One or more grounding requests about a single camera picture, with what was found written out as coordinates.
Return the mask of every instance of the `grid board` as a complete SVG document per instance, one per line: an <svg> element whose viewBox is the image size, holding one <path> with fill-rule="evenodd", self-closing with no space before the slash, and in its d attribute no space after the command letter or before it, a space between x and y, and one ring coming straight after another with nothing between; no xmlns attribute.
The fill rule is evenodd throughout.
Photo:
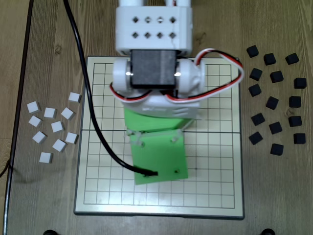
<svg viewBox="0 0 313 235"><path fill-rule="evenodd" d="M113 151L133 164L124 109L109 90L114 57L89 57L95 113ZM229 82L238 70L220 58L204 59L206 88ZM239 87L201 104L184 132L188 179L135 185L134 174L111 159L94 131L85 96L75 213L243 218Z"/></svg>

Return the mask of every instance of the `green plastic part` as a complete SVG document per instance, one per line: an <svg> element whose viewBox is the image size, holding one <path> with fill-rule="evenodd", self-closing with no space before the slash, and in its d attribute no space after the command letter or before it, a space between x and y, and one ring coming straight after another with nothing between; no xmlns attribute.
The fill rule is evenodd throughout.
<svg viewBox="0 0 313 235"><path fill-rule="evenodd" d="M153 132L163 130L174 130L183 127L190 119L151 117L124 109L125 124L129 130Z"/></svg>
<svg viewBox="0 0 313 235"><path fill-rule="evenodd" d="M180 130L146 133L140 137L132 135L131 143L134 166L158 172L158 176L135 173L136 185L188 178L184 138Z"/></svg>

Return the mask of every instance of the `black cable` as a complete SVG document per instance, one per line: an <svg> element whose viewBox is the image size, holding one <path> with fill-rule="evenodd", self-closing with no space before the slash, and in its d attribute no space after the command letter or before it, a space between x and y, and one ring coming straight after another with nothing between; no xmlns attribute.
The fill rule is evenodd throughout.
<svg viewBox="0 0 313 235"><path fill-rule="evenodd" d="M110 148L110 146L108 145L107 141L105 140L105 138L103 137L101 130L98 126L97 123L97 119L94 113L94 109L93 109L93 102L92 102L92 93L91 93L91 88L90 88L90 83L89 83L89 78L88 78L88 73L87 73L87 66L86 66L86 62L85 62L85 56L84 56L84 51L83 51L83 46L82 46L82 42L80 40L80 36L78 33L78 29L76 26L76 22L75 19L73 17L72 11L70 9L68 0L63 0L64 3L64 7L65 10L67 11L67 16L68 19L70 21L70 24L72 26L74 35L75 35L75 40L77 43L77 49L79 52L79 58L80 58L80 62L82 64L82 70L83 70L83 75L84 75L84 80L85 80L85 86L86 86L86 91L87 91L87 97L88 97L88 104L89 104L89 111L90 111L90 116L91 116L91 120L94 126L94 129L100 139L100 141L102 142L103 146L105 147L105 149L107 150L107 152L110 154L110 156L118 163L120 164L122 167L125 167L128 170L131 170L133 172L136 173L140 173L146 176L153 176L153 175L157 175L157 172L155 171L151 171L151 170L147 170L147 169L141 169L139 167L135 167L133 165L129 165L126 162L122 161Z"/></svg>
<svg viewBox="0 0 313 235"><path fill-rule="evenodd" d="M6 170L9 168L9 166L10 166L10 159L6 162L3 171L0 173L0 178L5 174Z"/></svg>

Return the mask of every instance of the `red and white wire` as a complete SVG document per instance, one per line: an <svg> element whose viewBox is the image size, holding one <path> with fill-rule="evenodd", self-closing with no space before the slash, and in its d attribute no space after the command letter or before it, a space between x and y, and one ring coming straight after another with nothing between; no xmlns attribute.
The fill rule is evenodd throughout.
<svg viewBox="0 0 313 235"><path fill-rule="evenodd" d="M172 103L190 103L190 102L196 102L196 101L200 101L200 100L203 100L203 99L207 99L213 95L216 95L220 92L223 92L223 91L226 91L227 89L230 89L231 87L239 84L244 75L245 75L245 72L244 72L244 69L243 69L243 65L240 63L240 61L236 60L234 57L222 52L222 51L218 51L214 48L207 48L207 49L204 49L202 51L200 51L197 56L195 57L195 60L194 60L194 63L195 65L199 65L200 64L200 61L201 59L208 53L211 53L211 52L216 52L218 53L222 58L224 58L225 60L229 61L231 64L233 64L235 67L238 68L239 70L239 75L238 77L236 77L234 80L230 81L229 83L227 84L224 84L218 88L215 88L211 91L207 91L207 92L204 92L202 94L198 94L198 95L194 95L194 96L190 96L190 97L174 97L172 96L171 94L166 94L165 97L167 98L168 101L172 102Z"/></svg>
<svg viewBox="0 0 313 235"><path fill-rule="evenodd" d="M112 83L110 84L110 90L113 93L113 96L115 98L117 98L118 100L124 102L124 103L137 103L137 102L141 102L144 101L146 98L149 97L149 94L151 91L147 91L145 94L137 96L137 97L125 97L119 93L117 93L114 88Z"/></svg>

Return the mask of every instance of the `white cube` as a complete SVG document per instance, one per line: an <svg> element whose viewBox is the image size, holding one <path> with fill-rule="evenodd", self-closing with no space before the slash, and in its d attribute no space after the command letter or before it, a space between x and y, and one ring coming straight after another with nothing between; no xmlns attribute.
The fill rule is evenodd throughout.
<svg viewBox="0 0 313 235"><path fill-rule="evenodd" d="M39 126L43 121L40 118L32 116L28 123L32 124L33 126Z"/></svg>
<svg viewBox="0 0 313 235"><path fill-rule="evenodd" d="M29 113L31 114L34 114L40 111L39 103L36 101L27 104L27 108L28 108Z"/></svg>
<svg viewBox="0 0 313 235"><path fill-rule="evenodd" d="M65 109L61 112L61 115L62 115L63 117L65 117L67 120L71 120L72 117L75 115L75 113L74 113L71 109L65 108Z"/></svg>
<svg viewBox="0 0 313 235"><path fill-rule="evenodd" d="M65 142L76 143L76 140L77 140L77 134L68 132L67 138L65 139Z"/></svg>
<svg viewBox="0 0 313 235"><path fill-rule="evenodd" d="M62 152L65 148L67 144L64 143L62 140L57 140L54 145L52 146L52 148L54 148L55 150Z"/></svg>
<svg viewBox="0 0 313 235"><path fill-rule="evenodd" d="M60 132L60 131L64 130L63 125L60 121L51 123L51 127L52 127L53 133Z"/></svg>
<svg viewBox="0 0 313 235"><path fill-rule="evenodd" d="M47 136L42 133L41 131L37 132L37 134L34 135L33 140L36 141L37 143L42 143L45 141Z"/></svg>
<svg viewBox="0 0 313 235"><path fill-rule="evenodd" d="M46 108L44 117L46 117L46 118L55 118L56 113L57 113L56 109Z"/></svg>
<svg viewBox="0 0 313 235"><path fill-rule="evenodd" d="M80 101L80 97L81 97L80 94L71 92L71 93L69 94L68 100L69 100L69 101L73 101L73 102L79 102L79 101Z"/></svg>
<svg viewBox="0 0 313 235"><path fill-rule="evenodd" d="M40 163L51 163L51 161L52 161L52 153L42 152L40 154L40 159L39 159Z"/></svg>

